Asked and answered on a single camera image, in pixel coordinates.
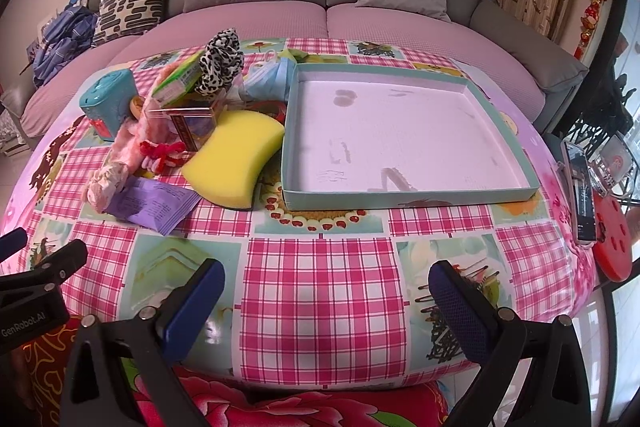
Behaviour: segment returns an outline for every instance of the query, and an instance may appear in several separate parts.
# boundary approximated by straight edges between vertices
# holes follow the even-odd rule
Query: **purple packet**
[[[118,219],[168,235],[201,199],[188,188],[132,176],[106,211]]]

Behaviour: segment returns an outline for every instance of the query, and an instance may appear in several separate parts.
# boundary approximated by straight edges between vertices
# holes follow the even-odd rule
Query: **metal screw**
[[[569,315],[559,315],[558,321],[563,326],[572,326],[574,324]]]
[[[140,317],[144,321],[148,321],[152,319],[156,315],[156,309],[153,306],[145,306],[138,313],[138,317]]]
[[[516,317],[516,314],[510,308],[500,308],[498,310],[498,317],[504,321],[512,321]]]
[[[95,324],[95,315],[85,315],[80,321],[83,328],[89,328]]]

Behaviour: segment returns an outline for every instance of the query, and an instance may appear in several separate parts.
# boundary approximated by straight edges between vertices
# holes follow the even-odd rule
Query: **pink sofa seat cover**
[[[226,4],[181,13],[166,20],[113,57],[111,64],[203,46],[227,28],[236,28],[241,40],[327,37],[326,13],[317,4],[300,1]]]
[[[75,95],[81,84],[93,73],[107,67],[109,61],[139,36],[121,37],[74,58],[51,81],[38,89],[24,108],[20,118],[27,136],[41,136]]]
[[[332,39],[366,40],[445,55],[484,71],[534,121],[545,95],[529,71],[500,46],[475,31],[415,13],[341,4],[329,8]]]

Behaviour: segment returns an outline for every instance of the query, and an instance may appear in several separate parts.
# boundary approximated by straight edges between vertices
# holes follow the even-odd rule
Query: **gray leather sofa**
[[[182,13],[184,0],[167,0],[166,19],[156,28],[88,50],[37,91],[30,71],[11,82],[4,80],[1,100],[26,135],[37,138],[95,71],[201,46],[230,26],[241,39],[365,40],[447,55],[488,74],[540,132],[559,119],[587,72],[562,48],[488,0],[447,0],[452,23],[396,10],[358,8],[356,1],[280,0]],[[89,8],[97,11],[98,3],[89,0]]]

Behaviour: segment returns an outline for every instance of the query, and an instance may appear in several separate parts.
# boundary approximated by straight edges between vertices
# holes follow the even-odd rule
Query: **table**
[[[575,314],[596,282],[590,249],[572,239],[555,161],[516,106],[478,68],[424,52],[330,39],[243,42],[244,72],[285,46],[308,62],[368,64],[466,76],[517,135],[541,181],[523,203],[351,212],[290,213],[277,164],[266,169],[251,212],[198,204],[167,238],[96,215],[79,193],[109,144],[92,131],[76,96],[33,153],[2,231],[25,227],[30,245],[0,265],[23,271],[72,239],[90,258],[63,292],[71,313],[128,318],[158,305],[207,257],[226,285],[185,364],[229,380],[302,389],[388,388],[434,380],[470,365],[446,325],[426,321],[426,274],[434,261],[500,272],[485,294],[523,319]],[[160,68],[197,48],[129,67],[146,94]],[[79,92],[108,70],[89,77]],[[160,180],[188,186],[178,170]]]

